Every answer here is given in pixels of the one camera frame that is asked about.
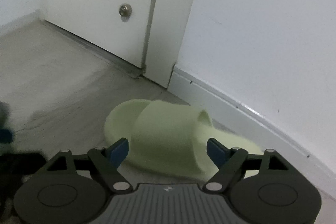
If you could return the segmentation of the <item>metal door stopper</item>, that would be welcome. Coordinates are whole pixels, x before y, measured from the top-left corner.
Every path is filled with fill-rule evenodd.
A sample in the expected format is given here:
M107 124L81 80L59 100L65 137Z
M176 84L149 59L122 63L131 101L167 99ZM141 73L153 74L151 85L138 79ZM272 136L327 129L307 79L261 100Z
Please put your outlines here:
M127 22L129 20L129 18L131 17L132 14L132 7L130 4L128 3L124 3L119 7L118 10L120 16L121 16L121 20L123 22Z

